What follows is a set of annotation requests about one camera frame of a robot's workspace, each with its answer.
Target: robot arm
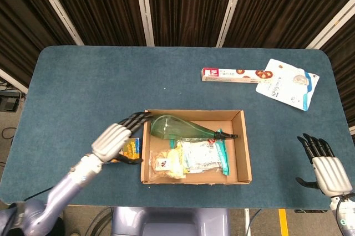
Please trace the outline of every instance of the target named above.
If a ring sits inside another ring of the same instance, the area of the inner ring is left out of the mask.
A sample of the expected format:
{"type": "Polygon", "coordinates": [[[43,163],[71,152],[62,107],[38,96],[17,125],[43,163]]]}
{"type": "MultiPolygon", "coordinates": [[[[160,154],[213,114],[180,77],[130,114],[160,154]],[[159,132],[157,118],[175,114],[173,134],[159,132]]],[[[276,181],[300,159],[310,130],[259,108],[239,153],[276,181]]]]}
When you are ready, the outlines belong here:
{"type": "Polygon", "coordinates": [[[149,112],[137,112],[109,126],[92,144],[93,153],[82,157],[52,188],[47,204],[30,199],[18,202],[15,208],[1,213],[1,236],[6,235],[11,228],[20,228],[25,236],[48,234],[62,210],[101,171],[102,164],[114,158],[130,135],[150,118],[149,112]]]}
{"type": "Polygon", "coordinates": [[[306,182],[297,177],[296,181],[307,188],[320,189],[325,196],[331,198],[330,208],[342,235],[355,235],[355,203],[349,198],[352,186],[339,158],[335,157],[329,144],[323,139],[317,139],[303,134],[298,140],[305,148],[306,154],[313,166],[316,182],[306,182]]]}

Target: table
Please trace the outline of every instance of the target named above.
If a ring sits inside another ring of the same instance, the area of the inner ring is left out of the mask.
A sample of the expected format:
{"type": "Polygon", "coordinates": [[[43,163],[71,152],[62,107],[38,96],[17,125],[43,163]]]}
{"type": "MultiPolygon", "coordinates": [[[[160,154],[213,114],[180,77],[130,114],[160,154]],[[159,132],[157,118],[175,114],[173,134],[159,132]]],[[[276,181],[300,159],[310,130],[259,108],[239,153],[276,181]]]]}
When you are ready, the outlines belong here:
{"type": "Polygon", "coordinates": [[[104,166],[73,204],[328,209],[320,191],[295,181],[315,179],[296,138],[303,132],[325,138],[355,180],[354,145],[322,51],[61,46],[39,56],[0,197],[14,202],[56,184],[107,126],[145,109],[245,110],[251,184],[147,186],[140,166],[119,163],[104,166]],[[308,111],[255,92],[255,84],[201,81],[202,67],[264,69],[270,58],[320,76],[308,111]]]}

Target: yellow floor stripe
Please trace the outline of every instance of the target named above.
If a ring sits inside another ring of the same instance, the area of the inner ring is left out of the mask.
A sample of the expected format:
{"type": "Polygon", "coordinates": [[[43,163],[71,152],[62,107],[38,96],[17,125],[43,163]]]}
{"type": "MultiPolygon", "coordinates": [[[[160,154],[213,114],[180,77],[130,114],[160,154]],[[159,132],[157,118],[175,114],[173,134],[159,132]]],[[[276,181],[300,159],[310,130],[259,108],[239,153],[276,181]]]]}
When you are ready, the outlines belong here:
{"type": "Polygon", "coordinates": [[[279,209],[278,210],[278,216],[280,218],[281,236],[288,236],[286,210],[285,209],[279,209]]]}

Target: green plastic bottle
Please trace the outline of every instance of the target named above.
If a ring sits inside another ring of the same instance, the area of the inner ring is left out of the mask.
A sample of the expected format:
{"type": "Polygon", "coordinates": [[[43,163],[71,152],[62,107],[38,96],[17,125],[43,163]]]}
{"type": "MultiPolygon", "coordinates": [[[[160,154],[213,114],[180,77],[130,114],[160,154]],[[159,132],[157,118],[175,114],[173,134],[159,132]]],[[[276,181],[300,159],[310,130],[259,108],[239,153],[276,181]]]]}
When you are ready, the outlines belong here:
{"type": "Polygon", "coordinates": [[[181,138],[227,139],[238,137],[237,135],[226,134],[222,131],[213,131],[191,121],[185,121],[171,115],[153,116],[150,134],[167,140],[178,140],[181,138]]]}

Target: black curtain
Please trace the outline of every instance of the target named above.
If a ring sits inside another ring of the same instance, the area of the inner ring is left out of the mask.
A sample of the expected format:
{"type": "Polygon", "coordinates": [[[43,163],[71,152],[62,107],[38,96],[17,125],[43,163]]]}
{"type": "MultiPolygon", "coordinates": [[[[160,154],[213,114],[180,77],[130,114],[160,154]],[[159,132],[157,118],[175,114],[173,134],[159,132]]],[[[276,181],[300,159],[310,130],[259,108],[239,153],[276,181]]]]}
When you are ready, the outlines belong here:
{"type": "Polygon", "coordinates": [[[229,0],[149,0],[156,46],[215,47],[229,0]]]}
{"type": "Polygon", "coordinates": [[[0,68],[28,86],[38,55],[75,44],[48,0],[0,0],[0,68]]]}
{"type": "Polygon", "coordinates": [[[145,45],[138,0],[60,0],[85,45],[145,45]]]}
{"type": "Polygon", "coordinates": [[[331,60],[349,126],[355,126],[355,16],[321,49],[331,60]]]}
{"type": "Polygon", "coordinates": [[[305,48],[349,0],[238,0],[225,47],[305,48]]]}

